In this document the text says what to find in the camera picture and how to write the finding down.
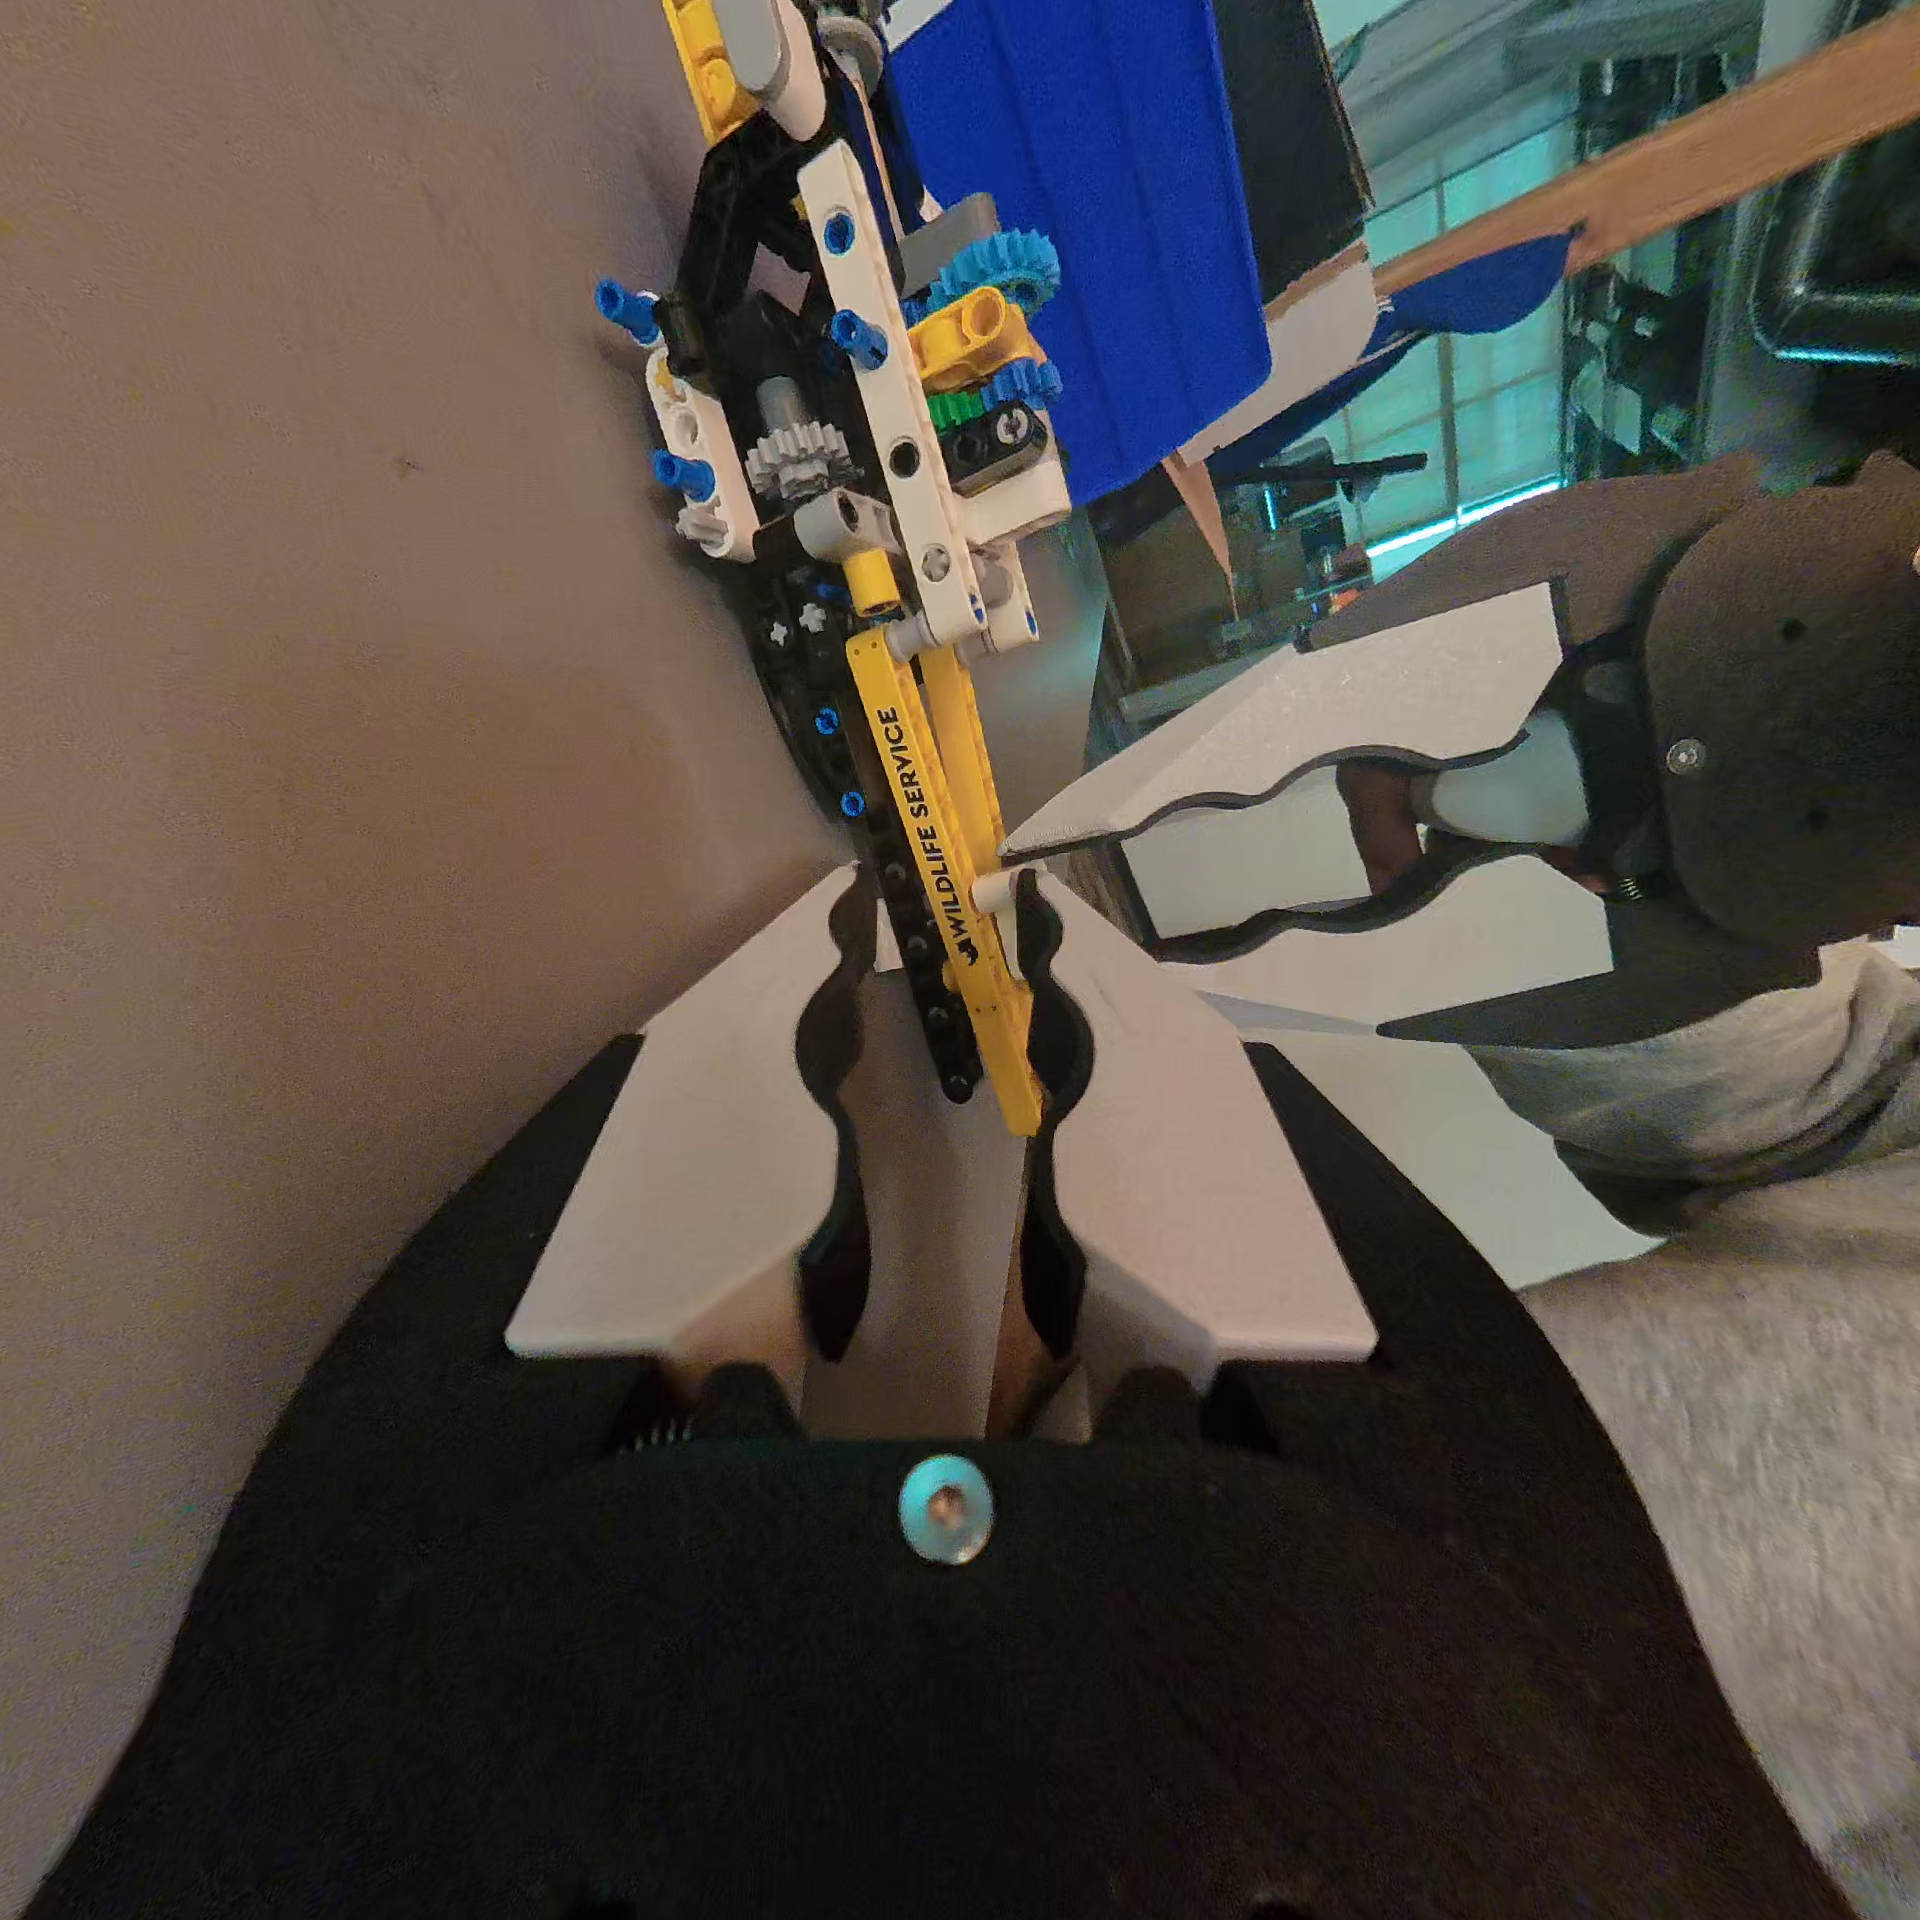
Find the person's right hand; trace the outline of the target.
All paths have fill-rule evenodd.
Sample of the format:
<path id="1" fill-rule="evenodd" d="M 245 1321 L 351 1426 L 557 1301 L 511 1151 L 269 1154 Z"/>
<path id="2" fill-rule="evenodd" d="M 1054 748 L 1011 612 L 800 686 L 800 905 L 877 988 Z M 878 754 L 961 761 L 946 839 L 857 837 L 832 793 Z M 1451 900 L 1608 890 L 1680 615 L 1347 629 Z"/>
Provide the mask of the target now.
<path id="1" fill-rule="evenodd" d="M 1424 823 L 1413 805 L 1413 773 L 1379 758 L 1350 758 L 1336 771 L 1352 839 L 1373 895 L 1386 895 L 1424 860 Z"/>

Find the yellow white black lego assembly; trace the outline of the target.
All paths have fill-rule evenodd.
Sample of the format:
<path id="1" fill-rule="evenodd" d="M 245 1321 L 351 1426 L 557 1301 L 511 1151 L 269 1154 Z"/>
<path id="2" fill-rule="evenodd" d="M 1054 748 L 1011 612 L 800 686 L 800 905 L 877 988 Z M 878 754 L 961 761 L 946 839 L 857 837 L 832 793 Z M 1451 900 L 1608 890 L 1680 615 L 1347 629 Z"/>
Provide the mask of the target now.
<path id="1" fill-rule="evenodd" d="M 1070 514 L 1035 316 L 1061 289 L 990 196 L 942 207 L 889 4 L 665 2 L 704 134 L 674 281 L 601 279 L 642 353 L 679 538 L 736 569 L 775 727 L 880 892 L 951 1102 L 1042 1123 L 973 667 L 1040 638 L 1023 540 Z"/>

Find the person's grey clothing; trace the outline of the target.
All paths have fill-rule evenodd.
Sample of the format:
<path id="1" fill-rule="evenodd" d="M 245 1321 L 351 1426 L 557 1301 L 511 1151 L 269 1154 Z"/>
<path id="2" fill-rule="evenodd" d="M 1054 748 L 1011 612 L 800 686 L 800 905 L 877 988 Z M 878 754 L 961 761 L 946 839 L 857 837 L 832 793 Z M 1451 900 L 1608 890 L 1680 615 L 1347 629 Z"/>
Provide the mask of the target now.
<path id="1" fill-rule="evenodd" d="M 1523 1291 L 1744 1737 L 1864 1915 L 1919 1901 L 1915 1229 L 1901 1154 Z"/>

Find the black chair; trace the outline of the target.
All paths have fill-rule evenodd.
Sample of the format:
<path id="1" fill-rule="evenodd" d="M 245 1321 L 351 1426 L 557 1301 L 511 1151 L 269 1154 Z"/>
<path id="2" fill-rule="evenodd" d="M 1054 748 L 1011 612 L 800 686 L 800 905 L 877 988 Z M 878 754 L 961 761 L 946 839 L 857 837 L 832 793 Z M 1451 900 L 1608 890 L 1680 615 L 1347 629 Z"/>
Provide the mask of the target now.
<path id="1" fill-rule="evenodd" d="M 1919 367 L 1919 125 L 1768 191 L 1750 314 L 1791 363 Z"/>

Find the person's right forearm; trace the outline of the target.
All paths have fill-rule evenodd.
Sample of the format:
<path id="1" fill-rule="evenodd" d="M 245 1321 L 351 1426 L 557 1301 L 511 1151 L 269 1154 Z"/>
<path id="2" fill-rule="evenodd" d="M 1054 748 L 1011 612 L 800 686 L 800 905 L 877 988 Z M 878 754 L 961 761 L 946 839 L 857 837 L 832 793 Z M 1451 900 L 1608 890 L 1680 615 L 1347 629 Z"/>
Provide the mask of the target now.
<path id="1" fill-rule="evenodd" d="M 1919 988 L 1873 943 L 1821 981 L 1611 1046 L 1472 1046 L 1502 1103 L 1617 1218 L 1720 1209 L 1915 1217 Z"/>

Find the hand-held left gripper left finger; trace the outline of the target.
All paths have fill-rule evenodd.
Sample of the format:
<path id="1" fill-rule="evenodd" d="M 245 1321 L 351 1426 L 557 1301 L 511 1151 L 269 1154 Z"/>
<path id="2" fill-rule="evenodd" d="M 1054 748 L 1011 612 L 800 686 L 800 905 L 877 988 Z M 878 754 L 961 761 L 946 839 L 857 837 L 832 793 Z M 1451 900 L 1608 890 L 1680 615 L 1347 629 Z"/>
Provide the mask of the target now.
<path id="1" fill-rule="evenodd" d="M 877 940 L 848 865 L 642 1028 L 507 1324 L 517 1357 L 641 1355 L 683 1395 L 758 1364 L 802 1403 L 848 1355 L 873 1243 L 847 1083 Z"/>

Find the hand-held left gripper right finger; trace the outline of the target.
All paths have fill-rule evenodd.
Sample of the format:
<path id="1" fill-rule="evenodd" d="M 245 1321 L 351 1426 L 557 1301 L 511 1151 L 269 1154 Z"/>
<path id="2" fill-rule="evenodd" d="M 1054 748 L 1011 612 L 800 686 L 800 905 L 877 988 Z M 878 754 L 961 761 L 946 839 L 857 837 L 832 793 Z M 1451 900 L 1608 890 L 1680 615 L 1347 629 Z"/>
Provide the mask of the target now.
<path id="1" fill-rule="evenodd" d="M 1379 1332 L 1227 1018 L 1042 870 L 1017 877 L 1042 1090 L 1024 1317 L 1107 1402 L 1163 1372 L 1354 1364 Z"/>

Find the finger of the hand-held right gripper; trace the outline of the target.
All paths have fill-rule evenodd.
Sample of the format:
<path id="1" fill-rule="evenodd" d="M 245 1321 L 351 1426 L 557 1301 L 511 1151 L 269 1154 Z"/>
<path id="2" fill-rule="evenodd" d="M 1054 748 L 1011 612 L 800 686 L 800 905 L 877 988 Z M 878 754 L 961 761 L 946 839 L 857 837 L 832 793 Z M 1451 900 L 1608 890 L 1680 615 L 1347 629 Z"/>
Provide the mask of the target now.
<path id="1" fill-rule="evenodd" d="M 1125 865 L 1163 975 L 1247 1030 L 1585 1050 L 1823 973 L 1817 951 L 1744 943 L 1674 899 L 1606 899 L 1523 849 L 1367 899 L 1334 786 L 1142 786 Z"/>
<path id="2" fill-rule="evenodd" d="M 1502 753 L 1563 657 L 1622 629 L 1658 561 L 1761 495 L 1758 458 L 1561 487 L 1478 518 L 1134 745 L 1001 842 L 1009 862 L 1254 807 L 1344 758 L 1418 767 Z"/>

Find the blue fabric panel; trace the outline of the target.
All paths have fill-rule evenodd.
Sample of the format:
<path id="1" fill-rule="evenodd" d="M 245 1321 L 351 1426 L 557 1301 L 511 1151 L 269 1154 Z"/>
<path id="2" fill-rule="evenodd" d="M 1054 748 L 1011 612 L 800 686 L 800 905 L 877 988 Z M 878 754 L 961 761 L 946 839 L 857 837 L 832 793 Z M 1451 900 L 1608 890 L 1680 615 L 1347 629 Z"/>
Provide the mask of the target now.
<path id="1" fill-rule="evenodd" d="M 1249 399 L 1274 370 L 1209 2 L 904 2 L 888 68 L 938 202 L 990 191 L 1064 289 L 1038 337 L 1077 507 Z"/>

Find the wooden beam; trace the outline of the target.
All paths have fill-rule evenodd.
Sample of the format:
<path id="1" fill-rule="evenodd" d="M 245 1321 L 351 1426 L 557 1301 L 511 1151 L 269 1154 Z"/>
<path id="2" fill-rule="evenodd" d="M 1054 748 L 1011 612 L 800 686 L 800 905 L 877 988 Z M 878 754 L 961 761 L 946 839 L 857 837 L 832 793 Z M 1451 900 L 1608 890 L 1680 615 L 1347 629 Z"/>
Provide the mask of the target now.
<path id="1" fill-rule="evenodd" d="M 1386 263 L 1381 297 L 1537 238 L 1569 269 L 1631 252 L 1919 115 L 1919 7 L 1887 13 Z"/>

